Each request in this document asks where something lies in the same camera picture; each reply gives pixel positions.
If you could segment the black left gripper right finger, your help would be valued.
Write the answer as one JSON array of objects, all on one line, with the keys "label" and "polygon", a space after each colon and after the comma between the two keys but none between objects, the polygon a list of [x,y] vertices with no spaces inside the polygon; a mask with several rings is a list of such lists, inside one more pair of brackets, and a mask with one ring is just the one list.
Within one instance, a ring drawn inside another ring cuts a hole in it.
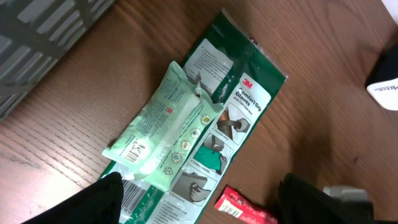
[{"label": "black left gripper right finger", "polygon": [[279,184],[278,220],[291,224],[372,224],[373,205],[333,198],[288,173]]}]

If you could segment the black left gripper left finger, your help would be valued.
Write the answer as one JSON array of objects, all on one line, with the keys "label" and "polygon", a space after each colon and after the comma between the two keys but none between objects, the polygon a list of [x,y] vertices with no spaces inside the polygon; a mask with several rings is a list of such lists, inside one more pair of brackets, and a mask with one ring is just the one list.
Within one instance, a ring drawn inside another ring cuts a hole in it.
[{"label": "black left gripper left finger", "polygon": [[124,188],[112,172],[24,224],[118,224]]}]

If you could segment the red stick sachet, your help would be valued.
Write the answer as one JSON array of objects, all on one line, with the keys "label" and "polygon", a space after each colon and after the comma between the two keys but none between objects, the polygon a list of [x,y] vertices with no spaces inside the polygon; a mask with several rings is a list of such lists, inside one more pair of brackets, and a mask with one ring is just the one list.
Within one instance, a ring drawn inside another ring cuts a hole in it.
[{"label": "red stick sachet", "polygon": [[218,211],[225,212],[247,224],[278,224],[276,217],[268,211],[246,200],[238,191],[226,186],[215,203]]}]

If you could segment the mint wet wipes pack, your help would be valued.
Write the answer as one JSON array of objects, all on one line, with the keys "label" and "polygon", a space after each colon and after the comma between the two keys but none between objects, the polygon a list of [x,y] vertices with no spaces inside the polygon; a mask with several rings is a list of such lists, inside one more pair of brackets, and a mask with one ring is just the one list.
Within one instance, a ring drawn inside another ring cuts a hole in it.
[{"label": "mint wet wipes pack", "polygon": [[129,179],[166,192],[203,130],[223,109],[172,62],[158,89],[102,155],[126,166]]}]

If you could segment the green white gloves package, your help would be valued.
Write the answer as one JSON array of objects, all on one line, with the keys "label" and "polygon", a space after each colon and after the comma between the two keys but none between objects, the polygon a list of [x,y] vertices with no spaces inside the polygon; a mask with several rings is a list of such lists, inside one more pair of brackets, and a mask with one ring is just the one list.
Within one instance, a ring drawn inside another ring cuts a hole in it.
[{"label": "green white gloves package", "polygon": [[224,173],[285,82],[285,75],[225,9],[179,64],[223,109],[203,130],[166,192],[111,160],[121,174],[119,223],[196,223]]}]

